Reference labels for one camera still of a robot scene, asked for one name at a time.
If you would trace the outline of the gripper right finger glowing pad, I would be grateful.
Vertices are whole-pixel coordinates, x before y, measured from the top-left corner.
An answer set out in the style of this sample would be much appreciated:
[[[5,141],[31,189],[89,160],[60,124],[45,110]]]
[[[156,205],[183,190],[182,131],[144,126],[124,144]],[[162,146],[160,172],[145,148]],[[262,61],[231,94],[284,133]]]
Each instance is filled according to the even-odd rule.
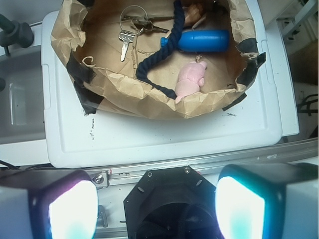
[[[226,165],[216,186],[215,211],[226,239],[317,239],[319,167]]]

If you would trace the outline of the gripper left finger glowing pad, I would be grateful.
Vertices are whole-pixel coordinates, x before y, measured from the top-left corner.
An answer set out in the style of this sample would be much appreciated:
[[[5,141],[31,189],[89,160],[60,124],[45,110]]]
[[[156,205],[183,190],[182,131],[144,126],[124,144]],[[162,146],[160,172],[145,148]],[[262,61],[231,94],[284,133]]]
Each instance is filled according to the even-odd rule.
[[[91,239],[97,217],[97,188],[84,170],[0,173],[2,239]]]

